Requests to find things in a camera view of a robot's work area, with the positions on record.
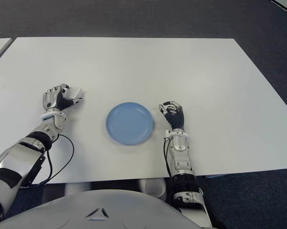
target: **dark floor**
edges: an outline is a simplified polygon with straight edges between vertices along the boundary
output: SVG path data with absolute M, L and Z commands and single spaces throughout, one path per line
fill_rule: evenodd
M 234 38 L 287 104 L 287 12 L 267 0 L 0 0 L 0 38 L 27 36 Z M 198 180 L 228 228 L 287 229 L 287 170 Z

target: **silver arm segment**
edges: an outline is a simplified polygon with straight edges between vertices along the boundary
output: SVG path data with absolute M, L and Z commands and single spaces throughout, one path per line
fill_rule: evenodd
M 64 98 L 63 87 L 68 89 L 62 84 L 43 95 L 42 123 L 0 155 L 0 220 L 9 210 L 19 187 L 27 187 L 35 179 L 45 160 L 44 153 L 63 131 L 66 116 L 61 110 L 82 100 Z
M 195 181 L 195 168 L 189 157 L 189 135 L 184 131 L 183 108 L 177 102 L 169 101 L 160 104 L 159 110 L 172 127 L 172 131 L 166 130 L 165 139 L 169 141 L 168 150 L 171 157 L 173 206 L 180 209 L 182 213 L 183 211 L 192 212 L 193 214 L 190 214 L 192 217 L 189 219 L 195 219 L 198 223 L 197 220 L 200 218 L 201 227 L 211 227 L 203 192 Z

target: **robotic hand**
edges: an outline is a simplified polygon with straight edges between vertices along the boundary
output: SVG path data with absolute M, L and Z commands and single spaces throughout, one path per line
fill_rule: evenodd
M 173 130 L 184 129 L 184 113 L 180 104 L 175 101 L 169 101 L 159 104 L 159 110 L 163 113 Z
M 61 111 L 82 100 L 82 98 L 65 98 L 64 94 L 68 90 L 69 86 L 63 83 L 45 92 L 43 94 L 43 107 L 45 111 Z
M 172 131 L 166 130 L 165 140 L 169 141 L 171 156 L 169 175 L 172 176 L 173 206 L 182 213 L 192 209 L 196 212 L 192 215 L 199 216 L 192 221 L 201 221 L 204 227 L 211 227 L 203 193 L 195 181 L 195 170 L 189 157 L 189 135 L 184 131 L 183 108 L 177 102 L 169 101 L 160 104 L 159 110 L 172 127 Z
M 0 155 L 0 221 L 19 187 L 27 187 L 35 179 L 45 160 L 44 153 L 63 131 L 66 116 L 62 110 L 82 100 L 65 98 L 68 90 L 68 85 L 61 84 L 45 92 L 41 125 Z

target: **robot forearm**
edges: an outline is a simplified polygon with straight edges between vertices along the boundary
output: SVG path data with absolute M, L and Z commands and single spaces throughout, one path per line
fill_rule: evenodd
M 35 179 L 45 160 L 44 152 L 62 131 L 64 121 L 62 112 L 46 113 L 41 125 L 0 155 L 0 215 L 7 213 L 19 187 L 27 187 Z
M 169 101 L 159 105 L 172 131 L 166 131 L 166 141 L 169 141 L 170 173 L 172 176 L 173 206 L 180 209 L 198 212 L 202 219 L 201 227 L 211 227 L 211 222 L 205 207 L 203 193 L 195 181 L 195 168 L 189 157 L 188 134 L 184 131 L 184 113 L 181 105 Z

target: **robot finger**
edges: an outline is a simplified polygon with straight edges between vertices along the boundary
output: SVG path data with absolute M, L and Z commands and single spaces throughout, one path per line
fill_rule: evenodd
M 176 113 L 176 109 L 177 107 L 173 106 L 173 105 L 169 105 L 167 106 L 167 112 L 175 112 Z
M 175 106 L 176 108 L 178 108 L 178 107 L 181 107 L 181 105 L 180 104 L 178 104 L 176 101 L 168 101 L 168 102 L 165 102 L 165 103 L 163 103 L 165 106 L 166 105 L 173 105 L 173 106 Z
M 67 84 L 60 84 L 60 87 L 62 88 L 62 92 L 65 93 L 68 89 L 69 89 L 69 86 Z
M 77 104 L 77 103 L 83 101 L 83 98 L 73 99 L 72 101 L 73 101 L 73 104 Z
M 165 107 L 162 104 L 158 105 L 158 108 L 160 110 L 160 112 L 163 113 L 163 115 L 167 114 L 168 112 L 166 111 Z

